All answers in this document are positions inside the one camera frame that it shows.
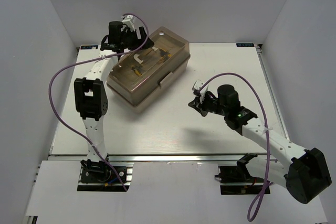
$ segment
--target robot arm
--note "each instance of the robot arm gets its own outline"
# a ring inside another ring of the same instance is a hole
[[[104,58],[103,56],[106,50],[108,50],[107,55],[110,55],[124,52],[125,49],[137,49],[146,38],[144,28],[139,27],[139,30],[140,38],[137,36],[132,15],[125,16],[122,22],[110,22],[109,34],[104,36],[100,47],[100,57],[103,59],[97,61],[84,78],[77,78],[74,82],[76,110],[83,119],[86,135],[106,160],[108,160],[108,152],[104,143],[103,119],[107,113],[108,99],[104,84],[117,62],[113,57]],[[153,46],[154,42],[148,39],[141,49]],[[110,173],[109,167],[100,160],[90,144],[88,144],[87,160],[82,160],[81,163],[90,171],[90,174],[100,180],[104,180]]]
[[[292,143],[264,123],[251,110],[240,105],[237,91],[231,85],[218,87],[218,98],[203,89],[201,81],[193,87],[195,99],[188,105],[202,116],[208,112],[224,117],[226,124],[240,135],[251,139],[266,149],[266,131],[269,131],[270,153],[277,162],[270,163],[268,179],[286,188],[301,203],[308,203],[331,184],[326,160],[316,148],[307,150]],[[246,179],[263,177],[266,159],[256,154],[246,154],[237,162],[237,170]]]

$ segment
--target white wall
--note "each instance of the white wall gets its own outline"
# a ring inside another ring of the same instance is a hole
[[[75,47],[50,0],[0,0],[0,216],[17,224],[56,126],[48,83],[76,58]],[[56,104],[68,89],[56,83]]]
[[[98,43],[108,22],[134,12],[190,42],[265,40],[286,0],[51,0],[76,46]]]
[[[336,223],[336,0],[287,0],[264,57],[293,142],[324,152],[333,183],[321,194]]]

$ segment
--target tabletop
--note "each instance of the tabletop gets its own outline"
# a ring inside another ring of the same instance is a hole
[[[281,134],[256,48],[190,44],[190,53],[186,71],[140,114],[106,87],[109,108],[104,118],[104,139],[110,155],[264,153],[260,146],[231,130],[223,117],[209,114],[203,118],[187,106],[194,99],[191,88],[197,79],[207,81],[222,72],[240,74],[252,84],[265,107],[269,127]],[[98,55],[98,49],[79,50],[77,62]],[[61,113],[68,124],[84,134],[83,121],[75,108],[73,81],[84,77],[92,66],[93,63],[88,63],[75,67]],[[262,118],[257,99],[244,81],[233,76],[219,77],[209,84],[209,90],[216,94],[222,84],[233,85],[241,104]],[[81,136],[58,123],[50,154],[86,155],[87,151],[87,143]]]

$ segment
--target transparent lid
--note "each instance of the transparent lid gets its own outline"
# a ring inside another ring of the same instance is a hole
[[[111,79],[130,92],[137,89],[164,64],[174,61],[188,45],[188,41],[164,27],[152,33],[150,38],[154,47],[123,57],[110,73]]]

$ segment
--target brown translucent box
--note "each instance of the brown translucent box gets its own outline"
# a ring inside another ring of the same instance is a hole
[[[108,87],[140,112],[185,69],[189,42],[165,27],[150,35],[154,47],[123,57],[110,72]]]

